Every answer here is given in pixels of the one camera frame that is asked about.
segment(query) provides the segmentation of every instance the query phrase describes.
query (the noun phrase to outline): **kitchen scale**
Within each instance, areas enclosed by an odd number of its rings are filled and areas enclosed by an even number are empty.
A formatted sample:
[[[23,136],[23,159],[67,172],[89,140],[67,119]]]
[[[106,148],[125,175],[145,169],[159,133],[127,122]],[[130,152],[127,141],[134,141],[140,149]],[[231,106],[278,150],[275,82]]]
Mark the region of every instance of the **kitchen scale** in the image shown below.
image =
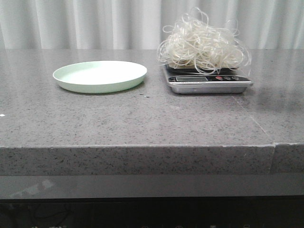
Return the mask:
[[[194,74],[193,68],[163,67],[167,85],[177,94],[239,94],[253,82],[238,70],[221,70],[220,74]]]

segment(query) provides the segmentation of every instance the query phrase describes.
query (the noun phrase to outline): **scale platform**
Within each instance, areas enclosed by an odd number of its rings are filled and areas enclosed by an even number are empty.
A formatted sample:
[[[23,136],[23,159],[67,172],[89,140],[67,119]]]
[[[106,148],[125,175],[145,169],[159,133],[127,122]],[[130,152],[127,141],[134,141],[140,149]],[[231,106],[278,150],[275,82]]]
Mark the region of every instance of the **scale platform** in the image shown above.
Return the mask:
[[[224,71],[217,75],[198,75],[163,68],[168,86],[177,94],[239,94],[253,82],[238,75],[238,71]]]

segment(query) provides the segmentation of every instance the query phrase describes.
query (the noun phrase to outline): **counter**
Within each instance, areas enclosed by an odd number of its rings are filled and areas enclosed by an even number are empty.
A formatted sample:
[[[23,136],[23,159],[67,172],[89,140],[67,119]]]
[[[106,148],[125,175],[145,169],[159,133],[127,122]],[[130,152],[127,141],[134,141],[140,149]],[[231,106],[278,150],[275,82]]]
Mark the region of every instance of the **counter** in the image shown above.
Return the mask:
[[[0,176],[304,173],[304,50],[251,50],[242,94],[178,95],[155,50],[0,50]],[[147,67],[135,88],[69,92],[73,63]]]

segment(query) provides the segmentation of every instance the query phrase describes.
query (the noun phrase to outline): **white curtain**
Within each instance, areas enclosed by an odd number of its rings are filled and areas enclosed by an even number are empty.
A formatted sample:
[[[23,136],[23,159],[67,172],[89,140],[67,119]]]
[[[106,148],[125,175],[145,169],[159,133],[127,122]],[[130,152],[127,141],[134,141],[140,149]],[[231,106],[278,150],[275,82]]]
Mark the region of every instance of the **white curtain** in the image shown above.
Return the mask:
[[[303,0],[0,0],[0,48],[156,49],[192,7],[249,48],[304,48]]]

